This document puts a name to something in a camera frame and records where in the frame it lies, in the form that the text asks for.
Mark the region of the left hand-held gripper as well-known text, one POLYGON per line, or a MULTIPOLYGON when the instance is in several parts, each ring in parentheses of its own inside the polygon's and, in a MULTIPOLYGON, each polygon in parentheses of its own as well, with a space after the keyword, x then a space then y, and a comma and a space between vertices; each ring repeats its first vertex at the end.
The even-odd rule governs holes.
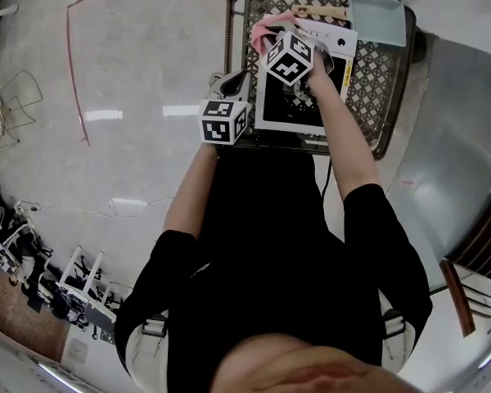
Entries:
POLYGON ((210 76, 208 99, 201 100, 199 106, 198 123, 202 142, 233 145, 245 132, 252 107, 248 103, 250 81, 248 70, 226 75, 213 73, 210 76))

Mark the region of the person's white harness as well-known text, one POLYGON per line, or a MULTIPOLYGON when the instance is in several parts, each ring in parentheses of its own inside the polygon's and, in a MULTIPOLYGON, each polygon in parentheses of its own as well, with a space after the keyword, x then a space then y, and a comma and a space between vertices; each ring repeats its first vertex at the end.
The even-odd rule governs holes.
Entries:
MULTIPOLYGON (((414 349, 415 328, 383 293, 379 297, 385 324, 381 363, 386 370, 399 373, 414 349)), ((165 333, 165 323, 164 315, 149 318, 133 330, 126 345, 127 372, 146 393, 168 393, 169 336, 165 333)))

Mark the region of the pale blue rectangular tray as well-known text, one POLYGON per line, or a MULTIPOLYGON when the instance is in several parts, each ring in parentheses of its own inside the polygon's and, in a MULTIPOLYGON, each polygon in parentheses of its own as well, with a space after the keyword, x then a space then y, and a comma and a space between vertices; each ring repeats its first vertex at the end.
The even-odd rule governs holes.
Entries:
POLYGON ((348 0, 347 18, 361 41, 407 45, 405 9, 397 0, 348 0))

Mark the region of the person's black trousers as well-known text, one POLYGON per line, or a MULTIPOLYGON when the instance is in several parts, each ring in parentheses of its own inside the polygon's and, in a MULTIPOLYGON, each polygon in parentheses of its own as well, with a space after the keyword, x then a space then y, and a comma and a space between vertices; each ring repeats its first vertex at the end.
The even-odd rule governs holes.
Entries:
POLYGON ((222 148, 199 242, 207 250, 338 249, 310 154, 222 148))

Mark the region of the white portable gas stove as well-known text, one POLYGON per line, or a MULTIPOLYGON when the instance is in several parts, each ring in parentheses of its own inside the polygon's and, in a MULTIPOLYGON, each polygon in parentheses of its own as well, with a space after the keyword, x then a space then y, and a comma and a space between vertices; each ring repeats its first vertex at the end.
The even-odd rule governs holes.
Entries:
MULTIPOLYGON (((327 75, 334 83, 341 100, 345 101, 354 66, 357 32, 316 20, 298 19, 298 21, 300 32, 314 37, 327 46, 335 63, 334 70, 327 75)), ((318 103, 307 84, 309 73, 295 85, 287 86, 264 69, 262 64, 264 56, 259 62, 255 127, 323 136, 325 131, 318 103)))

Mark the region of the person's black shirt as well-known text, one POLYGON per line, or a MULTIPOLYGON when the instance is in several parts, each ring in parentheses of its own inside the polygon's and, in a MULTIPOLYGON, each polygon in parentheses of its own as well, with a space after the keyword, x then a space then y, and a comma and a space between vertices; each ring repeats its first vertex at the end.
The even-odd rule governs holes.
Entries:
POLYGON ((335 250, 207 250, 190 234, 162 233, 116 319, 125 371, 133 330, 160 315, 169 336, 168 393, 209 393, 224 356, 268 334, 383 367, 380 293, 415 328, 415 347, 433 309, 419 255, 380 186, 353 190, 344 212, 335 250))

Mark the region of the white table frame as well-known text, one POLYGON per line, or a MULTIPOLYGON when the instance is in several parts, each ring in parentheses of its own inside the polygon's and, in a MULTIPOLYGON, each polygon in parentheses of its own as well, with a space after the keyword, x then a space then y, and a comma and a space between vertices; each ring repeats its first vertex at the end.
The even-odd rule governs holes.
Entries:
POLYGON ((81 246, 75 247, 70 261, 56 281, 57 298, 63 301, 65 318, 82 331, 92 329, 94 340, 112 341, 115 320, 123 299, 115 284, 102 280, 99 252, 91 265, 81 246))

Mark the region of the pink cloth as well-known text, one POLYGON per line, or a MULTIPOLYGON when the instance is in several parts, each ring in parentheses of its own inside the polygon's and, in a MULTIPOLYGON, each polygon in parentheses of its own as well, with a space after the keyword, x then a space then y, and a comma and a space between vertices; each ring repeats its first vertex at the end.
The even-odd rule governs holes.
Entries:
POLYGON ((296 19, 291 10, 286 10, 283 13, 274 16, 266 15, 262 20, 256 22, 251 30, 251 45, 260 56, 264 56, 266 54, 263 47, 263 36, 265 34, 274 34, 268 31, 268 26, 273 22, 292 22, 300 26, 299 21, 296 19))

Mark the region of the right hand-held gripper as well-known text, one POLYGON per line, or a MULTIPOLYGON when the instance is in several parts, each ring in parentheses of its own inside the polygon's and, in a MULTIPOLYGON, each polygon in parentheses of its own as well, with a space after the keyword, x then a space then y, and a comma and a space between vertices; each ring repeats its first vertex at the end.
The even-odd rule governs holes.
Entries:
POLYGON ((327 74, 335 67, 327 46, 299 28, 292 22, 273 22, 268 31, 274 34, 263 36, 264 69, 287 86, 295 85, 308 74, 316 53, 321 56, 327 74))

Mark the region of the person's chin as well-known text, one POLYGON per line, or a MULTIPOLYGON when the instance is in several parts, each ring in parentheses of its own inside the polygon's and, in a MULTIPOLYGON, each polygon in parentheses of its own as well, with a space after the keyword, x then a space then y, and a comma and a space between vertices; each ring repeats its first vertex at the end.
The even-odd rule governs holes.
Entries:
POLYGON ((282 334, 250 337, 214 375, 210 393, 424 393, 346 352, 282 334))

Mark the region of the person's right forearm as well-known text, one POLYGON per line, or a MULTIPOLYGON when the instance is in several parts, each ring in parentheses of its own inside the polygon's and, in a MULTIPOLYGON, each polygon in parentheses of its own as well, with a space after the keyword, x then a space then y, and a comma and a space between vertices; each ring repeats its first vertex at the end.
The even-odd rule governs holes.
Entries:
POLYGON ((345 199, 353 190, 367 184, 380 184, 372 151, 327 75, 319 54, 315 55, 307 83, 318 102, 340 197, 345 199))

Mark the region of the person's left forearm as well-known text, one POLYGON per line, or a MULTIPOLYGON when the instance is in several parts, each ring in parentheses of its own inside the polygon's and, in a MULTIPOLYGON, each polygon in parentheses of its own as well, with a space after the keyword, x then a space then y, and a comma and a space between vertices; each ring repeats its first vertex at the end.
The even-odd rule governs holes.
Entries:
POLYGON ((164 230, 198 239, 218 161, 214 145, 202 143, 187 170, 164 220, 164 230))

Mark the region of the black round stand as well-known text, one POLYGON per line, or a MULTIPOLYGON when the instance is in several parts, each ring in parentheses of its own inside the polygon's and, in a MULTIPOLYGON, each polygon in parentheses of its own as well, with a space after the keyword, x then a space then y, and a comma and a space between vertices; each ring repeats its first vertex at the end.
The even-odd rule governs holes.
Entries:
POLYGON ((426 53, 427 53, 426 35, 421 30, 416 28, 413 43, 412 43, 411 63, 412 64, 420 63, 425 58, 426 53))

